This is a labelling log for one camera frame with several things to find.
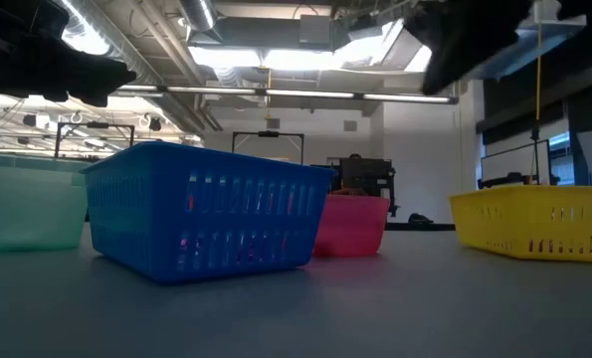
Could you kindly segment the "blue plastic basket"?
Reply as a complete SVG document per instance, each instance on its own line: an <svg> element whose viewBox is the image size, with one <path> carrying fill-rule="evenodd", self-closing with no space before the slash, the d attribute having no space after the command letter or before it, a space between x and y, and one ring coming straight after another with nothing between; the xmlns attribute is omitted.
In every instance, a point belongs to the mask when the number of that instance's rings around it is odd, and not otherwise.
<svg viewBox="0 0 592 358"><path fill-rule="evenodd" d="M143 142L85 169L94 249L176 283L306 265L329 169Z"/></svg>

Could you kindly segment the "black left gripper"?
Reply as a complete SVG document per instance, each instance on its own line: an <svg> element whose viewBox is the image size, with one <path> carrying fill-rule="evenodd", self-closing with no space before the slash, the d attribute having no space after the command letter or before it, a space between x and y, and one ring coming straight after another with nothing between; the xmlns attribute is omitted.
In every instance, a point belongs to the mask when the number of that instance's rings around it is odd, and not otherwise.
<svg viewBox="0 0 592 358"><path fill-rule="evenodd" d="M0 0L0 94L69 96L106 107L118 88L136 80L127 64L64 45L70 20L54 0Z"/></svg>

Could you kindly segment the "teal plastic bin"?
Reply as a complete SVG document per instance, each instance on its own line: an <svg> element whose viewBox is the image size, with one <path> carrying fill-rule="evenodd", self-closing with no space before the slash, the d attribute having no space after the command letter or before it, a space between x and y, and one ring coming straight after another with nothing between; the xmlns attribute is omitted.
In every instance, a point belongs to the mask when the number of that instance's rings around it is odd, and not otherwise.
<svg viewBox="0 0 592 358"><path fill-rule="evenodd" d="M82 161L0 153L0 252L79 245L88 207Z"/></svg>

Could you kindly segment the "black rig frame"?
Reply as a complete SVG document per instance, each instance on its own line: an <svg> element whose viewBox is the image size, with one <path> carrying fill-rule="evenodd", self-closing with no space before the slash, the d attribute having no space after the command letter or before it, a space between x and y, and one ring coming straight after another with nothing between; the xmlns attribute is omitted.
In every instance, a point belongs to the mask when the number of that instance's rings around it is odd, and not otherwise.
<svg viewBox="0 0 592 358"><path fill-rule="evenodd" d="M237 137L240 135L244 135L246 138L237 142ZM237 148L242 145L249 137L257 136L260 138L278 138L278 137L286 137L293 146L299 151L299 164L304 165L304 145L305 145L305 135L303 133L285 133L279 132L274 130L262 130L262 131L233 131L232 132L232 139L231 139L231 153L236 153ZM295 144L292 141L293 137L298 137L300 140L300 145Z"/></svg>

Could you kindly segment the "pink plastic bowl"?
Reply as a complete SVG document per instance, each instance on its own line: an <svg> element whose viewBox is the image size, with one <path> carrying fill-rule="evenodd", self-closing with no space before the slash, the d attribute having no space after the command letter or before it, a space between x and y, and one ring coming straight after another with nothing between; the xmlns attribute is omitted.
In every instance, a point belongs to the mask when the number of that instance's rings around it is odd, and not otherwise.
<svg viewBox="0 0 592 358"><path fill-rule="evenodd" d="M371 196L328 195L312 254L357 258L377 254L390 201Z"/></svg>

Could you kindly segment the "rectangular metal air duct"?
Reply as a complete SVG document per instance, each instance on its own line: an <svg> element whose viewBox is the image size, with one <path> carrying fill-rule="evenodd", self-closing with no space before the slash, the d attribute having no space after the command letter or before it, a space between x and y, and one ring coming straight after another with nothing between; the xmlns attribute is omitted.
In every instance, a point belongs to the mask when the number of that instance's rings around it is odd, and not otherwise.
<svg viewBox="0 0 592 358"><path fill-rule="evenodd" d="M407 11L403 19L419 2L421 0ZM477 65L461 79L500 78L533 62L537 56L558 47L587 26L590 3L591 0L533 0L528 17L516 29L518 41ZM419 42L431 51L432 57L433 51L444 41Z"/></svg>

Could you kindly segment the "yellow plastic basket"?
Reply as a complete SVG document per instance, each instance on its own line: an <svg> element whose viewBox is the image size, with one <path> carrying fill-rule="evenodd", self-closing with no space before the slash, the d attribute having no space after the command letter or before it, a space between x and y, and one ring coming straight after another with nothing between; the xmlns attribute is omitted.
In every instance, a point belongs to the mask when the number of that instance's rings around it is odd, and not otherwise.
<svg viewBox="0 0 592 358"><path fill-rule="evenodd" d="M592 186L502 186L449 201L465 246L522 260L592 263Z"/></svg>

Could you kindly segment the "long ceiling light strip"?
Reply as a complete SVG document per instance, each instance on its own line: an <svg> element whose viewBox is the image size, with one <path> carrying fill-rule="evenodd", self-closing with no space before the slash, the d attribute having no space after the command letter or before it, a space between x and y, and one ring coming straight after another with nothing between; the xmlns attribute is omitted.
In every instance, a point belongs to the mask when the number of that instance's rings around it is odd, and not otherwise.
<svg viewBox="0 0 592 358"><path fill-rule="evenodd" d="M224 87L181 87L153 85L125 85L116 92L134 93L193 93L240 96L284 96L322 99L363 100L381 102L407 102L421 104L453 105L459 102L453 96L419 95L409 93L378 93L378 92L347 92L307 89L276 89L276 88L224 88Z"/></svg>

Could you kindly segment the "black background robot rig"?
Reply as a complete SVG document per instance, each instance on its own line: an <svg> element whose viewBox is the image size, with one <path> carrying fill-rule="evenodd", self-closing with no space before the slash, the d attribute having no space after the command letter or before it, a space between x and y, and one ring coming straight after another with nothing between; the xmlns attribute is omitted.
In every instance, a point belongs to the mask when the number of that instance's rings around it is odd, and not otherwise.
<svg viewBox="0 0 592 358"><path fill-rule="evenodd" d="M334 172L329 191L359 189L368 196L388 199L389 215L397 215L399 206L396 204L394 187L396 170L391 160L365 158L352 153L348 157L331 158L327 164L318 164L318 167Z"/></svg>

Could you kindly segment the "black table frame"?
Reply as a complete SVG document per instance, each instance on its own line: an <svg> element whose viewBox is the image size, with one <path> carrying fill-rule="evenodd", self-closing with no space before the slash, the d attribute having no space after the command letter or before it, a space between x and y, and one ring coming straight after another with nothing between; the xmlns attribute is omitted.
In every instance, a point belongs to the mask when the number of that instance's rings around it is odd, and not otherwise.
<svg viewBox="0 0 592 358"><path fill-rule="evenodd" d="M386 231L399 232L447 232L454 231L456 226L454 224L440 224L428 219L427 217L413 213L404 223L388 222L385 225Z"/></svg>

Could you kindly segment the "grey ceiling air unit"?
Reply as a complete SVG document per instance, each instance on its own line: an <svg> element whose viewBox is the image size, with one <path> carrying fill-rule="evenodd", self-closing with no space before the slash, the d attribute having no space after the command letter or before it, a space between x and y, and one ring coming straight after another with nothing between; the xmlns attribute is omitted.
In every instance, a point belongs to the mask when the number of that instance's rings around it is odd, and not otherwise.
<svg viewBox="0 0 592 358"><path fill-rule="evenodd" d="M313 51L328 51L331 45L331 20L328 16L299 17L299 47Z"/></svg>

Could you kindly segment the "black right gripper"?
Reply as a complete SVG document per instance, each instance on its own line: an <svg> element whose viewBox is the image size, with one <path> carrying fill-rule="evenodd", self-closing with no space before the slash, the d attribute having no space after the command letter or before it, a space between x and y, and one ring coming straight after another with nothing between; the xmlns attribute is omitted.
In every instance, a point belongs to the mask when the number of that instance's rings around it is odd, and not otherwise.
<svg viewBox="0 0 592 358"><path fill-rule="evenodd" d="M533 0L426 0L404 17L419 41L444 41L426 68L421 92L434 95L518 41Z"/></svg>

